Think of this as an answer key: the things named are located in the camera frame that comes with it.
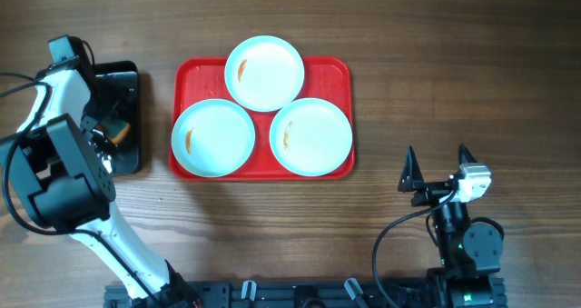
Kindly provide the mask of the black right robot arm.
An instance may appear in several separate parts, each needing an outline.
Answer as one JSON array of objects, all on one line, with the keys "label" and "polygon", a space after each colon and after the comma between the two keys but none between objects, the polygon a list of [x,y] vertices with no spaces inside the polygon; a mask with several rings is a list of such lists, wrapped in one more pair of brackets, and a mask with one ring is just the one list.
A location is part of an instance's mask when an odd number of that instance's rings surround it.
[{"label": "black right robot arm", "polygon": [[465,145],[458,148],[458,171],[447,181],[424,181],[414,150],[407,150],[398,190],[412,192],[411,205],[427,206],[431,237],[441,266],[427,271],[420,288],[425,307],[506,307],[504,280],[496,278],[503,253],[504,230],[497,222],[468,215],[468,203],[484,196],[491,172]]}]

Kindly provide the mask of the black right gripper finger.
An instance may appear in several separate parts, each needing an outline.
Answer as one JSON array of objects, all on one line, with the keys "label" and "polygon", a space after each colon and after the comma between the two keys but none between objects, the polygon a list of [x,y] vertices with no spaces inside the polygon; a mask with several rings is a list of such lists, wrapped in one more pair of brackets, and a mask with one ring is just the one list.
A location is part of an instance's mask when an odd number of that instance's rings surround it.
[{"label": "black right gripper finger", "polygon": [[398,184],[401,193],[422,191],[425,188],[423,175],[413,148],[407,149],[406,161]]},{"label": "black right gripper finger", "polygon": [[472,164],[476,163],[478,160],[472,155],[468,148],[464,144],[460,144],[458,147],[458,163],[459,164]]}]

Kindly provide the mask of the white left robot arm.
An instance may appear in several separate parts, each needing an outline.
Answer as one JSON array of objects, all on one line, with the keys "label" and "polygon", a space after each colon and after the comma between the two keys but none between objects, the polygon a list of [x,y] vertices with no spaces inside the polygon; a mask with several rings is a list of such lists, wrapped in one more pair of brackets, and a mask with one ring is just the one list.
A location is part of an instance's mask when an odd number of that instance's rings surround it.
[{"label": "white left robot arm", "polygon": [[52,63],[24,79],[37,96],[1,142],[7,211],[26,230],[68,235],[123,282],[130,307],[193,307],[199,299],[123,218],[113,177],[141,167],[140,76],[134,63],[97,64],[83,39],[48,44]]}]

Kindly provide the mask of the orange green sponge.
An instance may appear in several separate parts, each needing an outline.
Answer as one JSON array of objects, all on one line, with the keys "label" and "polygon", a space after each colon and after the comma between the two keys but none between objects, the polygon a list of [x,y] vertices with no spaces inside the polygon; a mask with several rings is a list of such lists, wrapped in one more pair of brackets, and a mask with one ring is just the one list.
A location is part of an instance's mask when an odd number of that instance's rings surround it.
[{"label": "orange green sponge", "polygon": [[123,120],[105,121],[101,123],[100,127],[108,140],[115,146],[121,144],[131,130],[131,125]]}]

